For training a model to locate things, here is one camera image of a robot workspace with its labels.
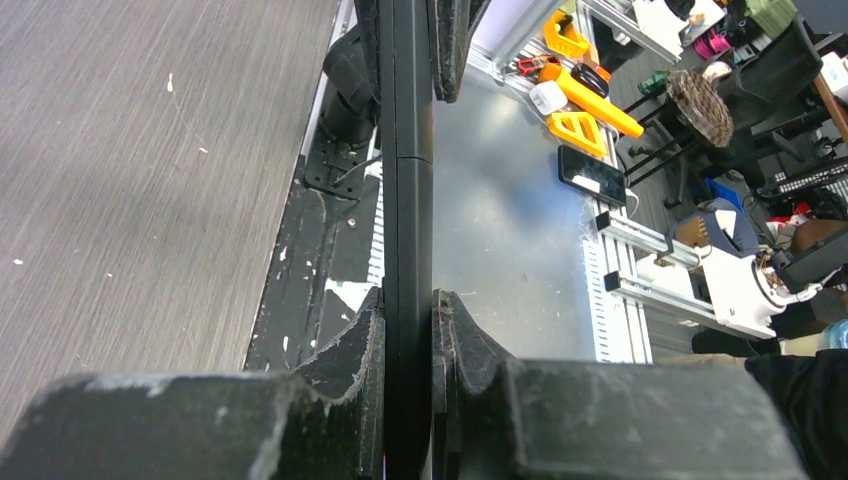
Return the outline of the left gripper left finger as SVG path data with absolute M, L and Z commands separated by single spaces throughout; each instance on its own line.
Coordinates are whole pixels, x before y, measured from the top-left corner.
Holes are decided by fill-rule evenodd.
M 30 403 L 5 479 L 378 479 L 384 318 L 356 317 L 291 371 L 70 376 Z

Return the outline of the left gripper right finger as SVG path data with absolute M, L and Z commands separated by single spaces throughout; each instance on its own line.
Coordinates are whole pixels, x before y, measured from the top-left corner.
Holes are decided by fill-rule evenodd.
M 433 295 L 436 479 L 802 479 L 764 391 L 715 367 L 521 360 Z

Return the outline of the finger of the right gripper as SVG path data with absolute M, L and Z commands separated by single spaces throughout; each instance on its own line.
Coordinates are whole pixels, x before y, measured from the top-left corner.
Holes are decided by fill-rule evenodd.
M 380 87 L 380 6 L 379 0 L 354 1 L 357 26 L 363 49 L 367 77 L 373 97 L 381 99 Z
M 490 3 L 490 0 L 427 2 L 430 64 L 438 101 L 457 100 L 472 38 Z

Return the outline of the black remote control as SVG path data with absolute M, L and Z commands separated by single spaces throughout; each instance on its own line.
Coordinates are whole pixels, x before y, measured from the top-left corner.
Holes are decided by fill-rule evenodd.
M 424 1 L 382 1 L 381 130 L 385 211 L 389 479 L 418 479 L 431 429 L 433 92 Z

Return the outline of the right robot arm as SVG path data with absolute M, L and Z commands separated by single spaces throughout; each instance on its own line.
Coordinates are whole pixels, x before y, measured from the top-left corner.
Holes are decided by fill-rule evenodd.
M 426 1 L 430 64 L 435 98 L 457 100 L 471 40 L 490 3 L 484 0 Z M 367 143 L 380 107 L 378 1 L 354 3 L 357 25 L 335 41 L 322 70 L 334 94 L 321 112 L 321 129 L 353 147 Z

